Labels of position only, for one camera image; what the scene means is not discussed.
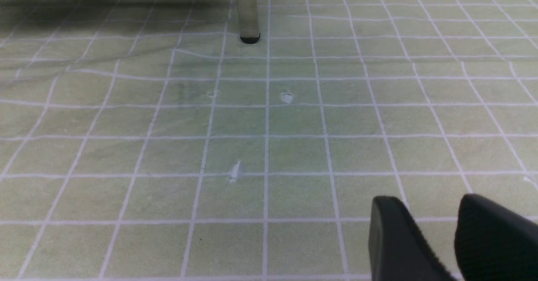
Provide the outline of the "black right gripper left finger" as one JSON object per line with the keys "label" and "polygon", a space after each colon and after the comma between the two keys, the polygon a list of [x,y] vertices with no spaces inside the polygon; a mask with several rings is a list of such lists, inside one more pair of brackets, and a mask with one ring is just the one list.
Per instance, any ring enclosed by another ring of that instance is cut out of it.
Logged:
{"label": "black right gripper left finger", "polygon": [[373,281],[455,280],[397,197],[373,198],[368,251]]}

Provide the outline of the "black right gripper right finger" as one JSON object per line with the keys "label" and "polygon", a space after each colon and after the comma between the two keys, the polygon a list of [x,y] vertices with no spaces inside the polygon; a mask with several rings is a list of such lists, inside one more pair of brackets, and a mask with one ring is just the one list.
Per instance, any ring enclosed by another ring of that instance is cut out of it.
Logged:
{"label": "black right gripper right finger", "polygon": [[538,227],[479,194],[459,205],[455,255],[466,281],[536,281]]}

